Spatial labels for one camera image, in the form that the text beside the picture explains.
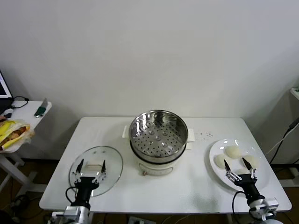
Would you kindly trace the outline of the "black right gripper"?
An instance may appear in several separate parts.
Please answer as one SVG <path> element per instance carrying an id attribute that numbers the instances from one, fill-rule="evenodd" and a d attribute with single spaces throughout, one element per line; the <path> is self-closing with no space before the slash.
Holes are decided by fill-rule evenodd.
<path id="1" fill-rule="evenodd" d="M 255 183 L 257 182 L 256 168 L 253 168 L 251 163 L 245 157 L 242 157 L 242 161 L 250 174 L 243 174 L 238 176 L 231 171 L 230 166 L 224 159 L 226 177 L 232 183 L 234 183 L 234 185 L 243 189 L 247 200 L 259 200 L 261 198 L 261 195 L 255 186 Z"/>

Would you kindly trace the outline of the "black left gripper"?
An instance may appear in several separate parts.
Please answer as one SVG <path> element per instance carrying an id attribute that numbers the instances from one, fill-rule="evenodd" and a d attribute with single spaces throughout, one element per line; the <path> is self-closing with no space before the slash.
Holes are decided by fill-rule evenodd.
<path id="1" fill-rule="evenodd" d="M 81 169 L 84 160 L 76 166 L 75 171 L 72 171 L 74 177 L 73 183 L 75 184 L 77 196 L 74 201 L 74 205 L 90 205 L 89 200 L 92 191 L 99 187 L 99 184 L 106 178 L 106 161 L 104 160 L 101 165 L 94 165 L 94 177 L 80 177 Z"/>

